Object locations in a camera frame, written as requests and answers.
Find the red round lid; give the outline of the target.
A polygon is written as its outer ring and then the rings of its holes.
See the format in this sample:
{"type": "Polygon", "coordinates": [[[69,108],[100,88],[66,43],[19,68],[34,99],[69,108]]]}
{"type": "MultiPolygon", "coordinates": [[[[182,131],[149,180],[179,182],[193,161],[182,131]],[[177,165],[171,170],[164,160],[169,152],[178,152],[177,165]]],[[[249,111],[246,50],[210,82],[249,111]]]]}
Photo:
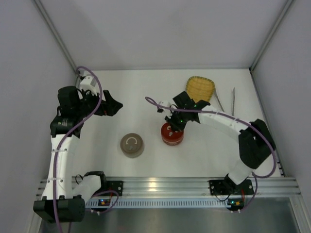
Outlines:
{"type": "Polygon", "coordinates": [[[179,132],[179,131],[173,131],[171,129],[171,126],[169,123],[164,123],[161,127],[160,130],[161,135],[162,134],[168,134],[169,136],[171,136],[172,134],[184,134],[183,132],[179,132]]]}

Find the red steel lunch bowl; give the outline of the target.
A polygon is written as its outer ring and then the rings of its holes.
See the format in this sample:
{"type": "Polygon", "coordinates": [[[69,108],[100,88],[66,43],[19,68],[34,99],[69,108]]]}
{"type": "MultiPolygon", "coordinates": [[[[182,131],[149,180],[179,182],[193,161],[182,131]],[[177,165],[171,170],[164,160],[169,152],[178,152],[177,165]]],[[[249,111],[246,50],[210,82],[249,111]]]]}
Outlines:
{"type": "Polygon", "coordinates": [[[165,144],[169,146],[176,146],[183,141],[184,135],[183,134],[172,134],[171,136],[169,136],[168,134],[162,134],[161,138],[165,144]]]}

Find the brown round lid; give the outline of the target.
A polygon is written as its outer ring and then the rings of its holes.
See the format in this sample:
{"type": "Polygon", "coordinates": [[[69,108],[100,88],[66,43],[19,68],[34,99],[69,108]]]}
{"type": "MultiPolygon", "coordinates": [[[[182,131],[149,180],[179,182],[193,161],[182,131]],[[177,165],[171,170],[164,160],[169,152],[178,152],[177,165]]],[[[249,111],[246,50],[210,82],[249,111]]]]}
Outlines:
{"type": "Polygon", "coordinates": [[[144,146],[143,139],[140,135],[136,133],[128,133],[126,134],[120,141],[120,148],[122,147],[141,147],[144,146]]]}

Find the tan steel lunch bowl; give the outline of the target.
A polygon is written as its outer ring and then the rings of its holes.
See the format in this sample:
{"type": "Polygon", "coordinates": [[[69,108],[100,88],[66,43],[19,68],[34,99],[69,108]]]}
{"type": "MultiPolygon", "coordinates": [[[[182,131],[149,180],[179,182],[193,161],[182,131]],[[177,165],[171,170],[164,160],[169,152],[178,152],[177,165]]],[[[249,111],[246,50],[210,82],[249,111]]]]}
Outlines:
{"type": "Polygon", "coordinates": [[[141,147],[134,147],[134,146],[122,147],[121,150],[122,150],[123,154],[128,158],[137,158],[140,155],[142,155],[142,153],[144,151],[144,146],[141,146],[141,147]]]}

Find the steel food tongs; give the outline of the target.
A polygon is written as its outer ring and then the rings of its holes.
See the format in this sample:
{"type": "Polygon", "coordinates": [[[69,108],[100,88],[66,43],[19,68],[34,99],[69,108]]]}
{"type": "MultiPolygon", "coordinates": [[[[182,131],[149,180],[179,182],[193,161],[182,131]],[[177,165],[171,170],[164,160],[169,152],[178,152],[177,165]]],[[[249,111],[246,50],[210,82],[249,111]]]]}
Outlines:
{"type": "MultiPolygon", "coordinates": [[[[223,108],[223,105],[218,97],[218,94],[217,94],[217,89],[215,88],[214,89],[214,96],[216,98],[216,101],[221,109],[221,111],[225,111],[224,108],[223,108]]],[[[235,99],[236,99],[236,88],[234,87],[232,89],[232,106],[231,106],[231,115],[234,116],[235,115],[235,99]]]]}

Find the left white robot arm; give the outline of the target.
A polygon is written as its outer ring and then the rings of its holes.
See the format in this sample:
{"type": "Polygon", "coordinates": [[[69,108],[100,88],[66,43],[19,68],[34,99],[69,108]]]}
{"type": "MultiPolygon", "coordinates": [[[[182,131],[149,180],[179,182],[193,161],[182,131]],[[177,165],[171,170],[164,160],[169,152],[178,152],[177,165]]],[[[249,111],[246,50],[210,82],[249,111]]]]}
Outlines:
{"type": "Polygon", "coordinates": [[[51,163],[47,183],[33,210],[49,223],[80,222],[86,202],[97,193],[108,190],[102,171],[89,171],[72,187],[75,151],[86,119],[92,115],[114,116],[123,104],[113,99],[108,90],[97,93],[89,88],[66,86],[58,91],[59,106],[50,124],[51,163]]]}

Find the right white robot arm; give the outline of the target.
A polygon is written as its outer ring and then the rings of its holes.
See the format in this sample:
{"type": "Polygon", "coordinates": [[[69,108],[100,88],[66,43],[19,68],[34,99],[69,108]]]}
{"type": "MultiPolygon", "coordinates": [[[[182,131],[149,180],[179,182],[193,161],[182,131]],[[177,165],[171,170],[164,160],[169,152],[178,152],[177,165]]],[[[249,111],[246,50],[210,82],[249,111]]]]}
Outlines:
{"type": "Polygon", "coordinates": [[[212,127],[231,137],[238,144],[239,158],[222,181],[224,188],[234,194],[247,177],[269,156],[275,156],[275,143],[261,119],[246,122],[217,110],[208,101],[195,101],[183,91],[173,98],[174,104],[164,103],[165,117],[173,131],[183,131],[186,124],[197,122],[212,127]]]}

